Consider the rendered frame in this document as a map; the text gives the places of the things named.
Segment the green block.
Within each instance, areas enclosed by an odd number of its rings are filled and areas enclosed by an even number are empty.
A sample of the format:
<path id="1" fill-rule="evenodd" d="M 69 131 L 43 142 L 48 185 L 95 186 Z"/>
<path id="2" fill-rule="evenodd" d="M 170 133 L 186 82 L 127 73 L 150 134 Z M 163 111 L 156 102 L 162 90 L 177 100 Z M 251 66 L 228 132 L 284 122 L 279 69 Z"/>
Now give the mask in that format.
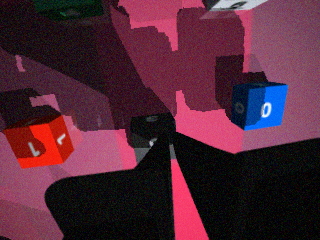
<path id="1" fill-rule="evenodd" d="M 102 0 L 33 0 L 36 12 L 60 22 L 63 20 L 102 16 Z"/>

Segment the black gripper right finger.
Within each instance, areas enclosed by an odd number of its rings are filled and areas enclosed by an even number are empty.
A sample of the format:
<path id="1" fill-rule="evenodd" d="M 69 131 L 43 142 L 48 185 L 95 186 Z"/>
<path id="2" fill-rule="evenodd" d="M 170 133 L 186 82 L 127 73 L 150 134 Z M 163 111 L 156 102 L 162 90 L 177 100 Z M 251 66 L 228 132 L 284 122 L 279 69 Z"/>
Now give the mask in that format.
<path id="1" fill-rule="evenodd" d="M 209 240 L 242 240 L 256 181 L 320 167 L 320 137 L 236 153 L 179 132 L 172 140 Z"/>

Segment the blue block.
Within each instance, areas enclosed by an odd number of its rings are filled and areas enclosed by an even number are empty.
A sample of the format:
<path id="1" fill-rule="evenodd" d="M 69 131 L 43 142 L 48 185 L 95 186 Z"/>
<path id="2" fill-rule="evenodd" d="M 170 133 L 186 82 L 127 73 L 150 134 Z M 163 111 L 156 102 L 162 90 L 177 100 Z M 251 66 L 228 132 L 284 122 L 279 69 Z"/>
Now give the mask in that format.
<path id="1" fill-rule="evenodd" d="M 276 82 L 234 85 L 231 122 L 244 131 L 281 125 L 287 86 Z"/>

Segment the red block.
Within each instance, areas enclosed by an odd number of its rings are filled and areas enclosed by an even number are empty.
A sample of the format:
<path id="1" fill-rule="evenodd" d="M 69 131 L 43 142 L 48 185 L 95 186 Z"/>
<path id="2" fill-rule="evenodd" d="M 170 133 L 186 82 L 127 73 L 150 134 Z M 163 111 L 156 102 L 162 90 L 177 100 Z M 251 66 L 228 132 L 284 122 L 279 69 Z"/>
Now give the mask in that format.
<path id="1" fill-rule="evenodd" d="M 64 163 L 74 150 L 60 114 L 23 119 L 3 132 L 22 169 Z"/>

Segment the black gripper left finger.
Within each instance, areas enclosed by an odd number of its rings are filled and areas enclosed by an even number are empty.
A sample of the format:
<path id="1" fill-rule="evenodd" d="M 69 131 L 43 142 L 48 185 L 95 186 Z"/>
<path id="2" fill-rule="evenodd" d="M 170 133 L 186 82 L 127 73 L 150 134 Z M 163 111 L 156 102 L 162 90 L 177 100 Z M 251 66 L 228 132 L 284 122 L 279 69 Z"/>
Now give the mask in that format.
<path id="1" fill-rule="evenodd" d="M 160 240 L 175 240 L 166 133 L 134 168 L 61 178 L 48 186 L 44 196 L 63 235 L 69 227 L 152 217 Z"/>

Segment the black block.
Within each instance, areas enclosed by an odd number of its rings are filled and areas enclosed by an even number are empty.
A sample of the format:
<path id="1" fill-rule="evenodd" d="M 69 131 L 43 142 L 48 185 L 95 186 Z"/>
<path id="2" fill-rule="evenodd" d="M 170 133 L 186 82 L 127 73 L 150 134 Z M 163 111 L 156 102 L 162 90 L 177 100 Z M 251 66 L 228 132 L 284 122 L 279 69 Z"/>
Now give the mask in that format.
<path id="1" fill-rule="evenodd" d="M 171 112 L 132 117 L 130 132 L 137 164 L 144 158 L 160 134 L 165 133 L 169 139 L 171 160 L 176 159 L 172 140 L 172 133 L 176 132 L 176 120 Z"/>

